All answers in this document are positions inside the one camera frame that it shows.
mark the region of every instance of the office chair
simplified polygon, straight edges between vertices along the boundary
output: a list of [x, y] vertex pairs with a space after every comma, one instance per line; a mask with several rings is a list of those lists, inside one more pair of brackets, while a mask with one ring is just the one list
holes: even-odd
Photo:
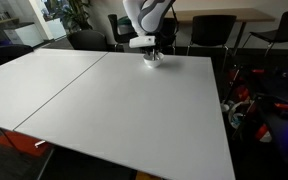
[[236, 16], [233, 15], [205, 15], [193, 17], [193, 29], [190, 45], [187, 47], [186, 55], [189, 55], [193, 44], [200, 46], [218, 46], [225, 48], [224, 66], [228, 54], [228, 47], [225, 45], [235, 23]]
[[33, 52], [34, 49], [27, 45], [5, 45], [0, 46], [0, 65]]
[[94, 30], [83, 30], [70, 34], [67, 39], [75, 50], [107, 51], [106, 37]]
[[110, 20], [114, 39], [117, 44], [115, 44], [115, 52], [117, 51], [117, 46], [123, 43], [129, 43], [130, 39], [137, 37], [136, 32], [131, 32], [127, 34], [120, 35], [117, 31], [117, 15], [110, 14], [108, 15], [108, 19]]
[[242, 48], [244, 48], [251, 36], [255, 36], [269, 43], [264, 55], [264, 57], [266, 57], [275, 43], [288, 42], [288, 11], [283, 13], [278, 29], [266, 32], [250, 32]]
[[171, 46], [173, 55], [175, 55], [177, 28], [178, 23], [175, 18], [164, 18], [162, 29], [158, 35], [160, 49]]

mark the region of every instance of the floor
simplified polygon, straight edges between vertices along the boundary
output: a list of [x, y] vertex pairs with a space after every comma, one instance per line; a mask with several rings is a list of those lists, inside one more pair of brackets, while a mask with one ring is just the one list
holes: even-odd
[[[44, 48], [53, 49], [73, 49], [66, 38], [49, 44]], [[219, 57], [213, 57], [215, 68], [221, 64], [217, 62]], [[222, 90], [226, 91], [223, 84], [223, 76], [216, 73], [218, 89], [221, 94]], [[233, 128], [226, 123], [227, 136], [233, 133]], [[276, 151], [273, 143], [259, 143], [249, 141], [232, 141], [229, 138], [232, 162], [235, 174], [238, 180], [277, 180], [288, 179], [288, 165], [282, 161], [279, 153]], [[44, 162], [50, 151], [42, 157], [36, 158], [27, 154], [20, 154], [13, 148], [0, 145], [0, 180], [8, 179], [37, 179]], [[116, 164], [99, 160], [94, 157], [80, 154], [75, 151], [56, 147], [52, 158], [47, 165], [43, 180], [53, 179], [94, 179], [94, 180], [157, 180], [159, 178], [149, 176], [139, 172], [136, 177], [136, 171]]]

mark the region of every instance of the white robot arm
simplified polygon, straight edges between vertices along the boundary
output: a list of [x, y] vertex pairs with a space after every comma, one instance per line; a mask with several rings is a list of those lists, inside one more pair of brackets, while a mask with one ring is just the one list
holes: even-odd
[[125, 11], [139, 37], [131, 39], [130, 47], [155, 45], [155, 36], [162, 28], [163, 19], [175, 0], [123, 0]]

